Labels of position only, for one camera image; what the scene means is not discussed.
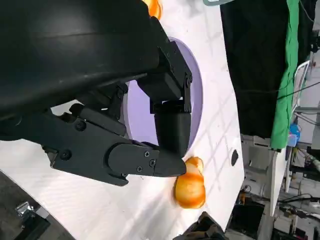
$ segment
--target floor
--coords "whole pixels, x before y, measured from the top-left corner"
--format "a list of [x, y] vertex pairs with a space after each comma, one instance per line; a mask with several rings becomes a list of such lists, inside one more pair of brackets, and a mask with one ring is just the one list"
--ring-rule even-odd
[[[35, 204], [26, 192], [0, 171], [0, 240], [14, 240], [22, 231], [21, 218], [15, 208], [26, 201]], [[47, 220], [51, 225], [39, 240], [73, 240], [53, 217], [49, 215]]]

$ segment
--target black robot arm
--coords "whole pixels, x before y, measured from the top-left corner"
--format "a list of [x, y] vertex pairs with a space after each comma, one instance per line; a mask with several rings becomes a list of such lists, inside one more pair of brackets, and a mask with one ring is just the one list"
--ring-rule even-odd
[[[141, 11], [148, 14], [144, 5]], [[71, 113], [61, 116], [52, 114], [51, 106], [35, 109], [33, 104], [27, 112], [14, 113], [4, 108], [10, 115], [0, 116], [0, 139], [38, 143], [48, 154], [52, 168], [118, 186], [128, 183], [128, 174], [156, 177], [184, 174], [186, 166], [181, 157], [187, 151], [190, 137], [192, 73], [159, 21], [151, 17], [149, 24], [150, 42], [158, 53], [155, 67], [146, 66], [146, 70], [134, 74], [132, 71], [113, 74], [88, 91], [82, 87], [81, 91], [69, 91], [67, 97], [60, 99], [70, 100], [74, 96], [81, 104], [74, 104]], [[160, 147], [124, 138], [126, 127], [119, 118], [123, 97], [128, 92], [125, 82], [133, 79], [150, 97], [150, 113], [154, 114]]]

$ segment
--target yellow orange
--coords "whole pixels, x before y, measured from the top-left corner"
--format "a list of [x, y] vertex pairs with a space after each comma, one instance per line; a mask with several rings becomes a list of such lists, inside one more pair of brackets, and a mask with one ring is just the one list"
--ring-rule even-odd
[[162, 15], [162, 4], [158, 0], [143, 0], [147, 4], [149, 9], [149, 15], [156, 17], [157, 19], [161, 18]]
[[198, 167], [201, 164], [195, 164], [199, 163], [199, 160], [201, 159], [186, 161], [186, 174], [176, 180], [174, 197], [185, 209], [198, 209], [206, 202], [205, 181]]

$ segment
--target robotic arm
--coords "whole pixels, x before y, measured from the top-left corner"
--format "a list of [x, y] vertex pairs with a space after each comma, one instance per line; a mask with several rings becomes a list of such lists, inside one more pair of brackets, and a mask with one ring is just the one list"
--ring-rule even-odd
[[[118, 186], [128, 174], [186, 172], [192, 73], [141, 0], [11, 0], [6, 7], [1, 140], [40, 144], [52, 168]], [[124, 138], [119, 119], [131, 80], [150, 97], [160, 147]], [[51, 112], [72, 99], [81, 104], [71, 114]]]

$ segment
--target black hole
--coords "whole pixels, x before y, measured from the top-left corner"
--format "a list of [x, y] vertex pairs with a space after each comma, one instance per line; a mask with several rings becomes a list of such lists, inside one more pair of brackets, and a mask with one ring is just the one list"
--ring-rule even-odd
[[237, 150], [234, 150], [231, 156], [231, 165], [234, 166], [239, 158]]

